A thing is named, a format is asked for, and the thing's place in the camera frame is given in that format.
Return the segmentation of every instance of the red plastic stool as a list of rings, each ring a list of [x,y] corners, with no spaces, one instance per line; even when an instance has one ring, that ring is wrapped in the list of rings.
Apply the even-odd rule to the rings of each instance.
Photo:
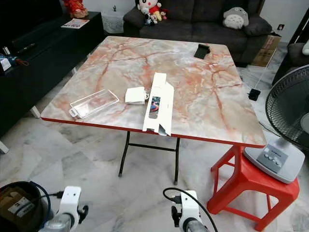
[[[211,168],[211,171],[215,172],[215,183],[213,197],[208,201],[207,209],[212,214],[218,214],[221,210],[225,210],[256,221],[255,230],[262,231],[296,200],[299,194],[299,185],[297,179],[290,184],[285,184],[262,172],[243,156],[243,150],[244,147],[234,145]],[[233,157],[235,157],[235,164],[229,162]],[[235,167],[234,173],[217,191],[219,168],[224,164]],[[263,218],[228,207],[228,204],[246,190],[255,190],[266,194],[268,213]],[[271,207],[269,196],[274,196],[279,200],[274,207]]]

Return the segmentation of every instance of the fan grille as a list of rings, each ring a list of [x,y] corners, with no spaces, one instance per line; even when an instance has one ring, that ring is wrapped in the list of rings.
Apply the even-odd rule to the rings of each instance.
[[[309,134],[301,119],[309,113],[309,65],[296,69],[271,89],[266,100],[266,115],[275,130],[286,140],[309,148]]]

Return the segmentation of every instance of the sofa cushion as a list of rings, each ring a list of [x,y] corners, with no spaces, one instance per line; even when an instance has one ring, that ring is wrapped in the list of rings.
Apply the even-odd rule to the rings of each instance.
[[[220,18],[225,0],[195,0],[192,22],[214,22]]]
[[[160,40],[191,41],[192,24],[180,20],[163,20],[155,26],[144,26],[140,30],[141,38]]]
[[[248,2],[248,14],[258,13],[260,8],[261,0],[249,0]]]
[[[288,54],[294,66],[304,66],[309,64],[309,56],[302,52],[305,43],[292,43],[288,46]]]
[[[242,30],[223,27],[217,23],[193,23],[192,40],[199,43],[224,44],[231,52],[243,52],[247,36]]]
[[[241,7],[248,12],[248,1],[249,0],[225,0],[222,7],[223,13],[233,7]]]
[[[272,31],[271,25],[258,14],[249,16],[249,24],[243,28],[248,36],[269,35]]]
[[[134,7],[132,10],[125,14],[124,21],[133,24],[140,29],[145,24],[145,16],[140,12],[140,10]]]
[[[162,8],[168,9],[168,19],[191,22],[194,0],[161,0]]]

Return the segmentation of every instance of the marble floor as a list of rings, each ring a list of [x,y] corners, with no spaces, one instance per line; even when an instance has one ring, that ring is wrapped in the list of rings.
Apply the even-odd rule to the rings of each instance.
[[[262,91],[252,105],[265,127],[268,140],[276,136],[267,121],[264,103],[276,69],[286,53],[281,45],[257,89]],[[264,68],[239,68],[249,92]],[[38,104],[42,111],[48,102],[70,79],[63,81]],[[176,232],[170,215],[171,202],[162,190],[173,186],[174,154],[147,148],[130,147],[124,175],[118,178],[121,155],[126,139],[125,131],[114,131],[85,126],[58,124],[25,115],[1,138],[9,147],[8,154],[0,155],[0,186],[18,180],[32,180],[49,193],[67,185],[82,187],[80,204],[89,205],[89,215],[77,232]],[[138,143],[174,147],[175,138],[131,134]],[[229,145],[181,140],[180,176],[178,187],[194,189],[201,202],[212,196],[213,178],[210,167],[230,148]],[[232,174],[224,167],[220,172],[220,186]],[[305,160],[299,174],[300,194],[266,229],[266,232],[309,231],[309,161]],[[267,210],[266,198],[260,193],[244,192],[231,203],[233,207],[262,217]],[[52,199],[52,209],[58,210],[59,200]],[[202,219],[213,231],[202,213]],[[253,232],[254,223],[248,219],[221,212],[213,215],[219,231]]]

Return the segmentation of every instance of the smartphone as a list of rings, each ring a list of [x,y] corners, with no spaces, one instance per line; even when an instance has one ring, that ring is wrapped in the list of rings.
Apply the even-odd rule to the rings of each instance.
[[[204,45],[204,44],[199,44],[197,48],[197,52],[195,53],[194,57],[204,59],[205,56],[210,52],[211,50],[209,46]]]
[[[160,97],[153,97],[151,99],[151,105],[149,110],[149,118],[158,118],[159,108],[160,108]]]

